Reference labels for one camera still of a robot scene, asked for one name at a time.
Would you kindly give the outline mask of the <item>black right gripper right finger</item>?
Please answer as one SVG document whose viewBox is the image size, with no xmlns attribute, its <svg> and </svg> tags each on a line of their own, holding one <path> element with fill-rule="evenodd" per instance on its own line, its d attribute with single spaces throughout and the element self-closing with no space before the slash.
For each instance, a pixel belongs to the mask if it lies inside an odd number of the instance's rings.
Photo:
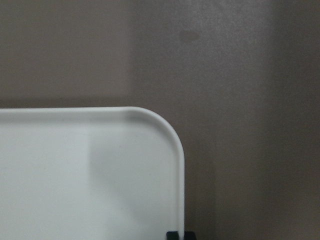
<svg viewBox="0 0 320 240">
<path fill-rule="evenodd" d="M 197 240 L 195 232 L 193 232 L 193 231 L 185 231 L 183 240 Z"/>
</svg>

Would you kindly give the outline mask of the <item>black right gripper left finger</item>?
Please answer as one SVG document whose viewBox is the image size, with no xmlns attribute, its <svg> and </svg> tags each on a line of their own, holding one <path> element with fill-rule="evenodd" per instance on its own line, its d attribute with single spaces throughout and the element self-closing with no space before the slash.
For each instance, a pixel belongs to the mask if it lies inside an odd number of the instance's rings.
<svg viewBox="0 0 320 240">
<path fill-rule="evenodd" d="M 179 240 L 179 233 L 177 231 L 168 231 L 166 233 L 166 240 Z"/>
</svg>

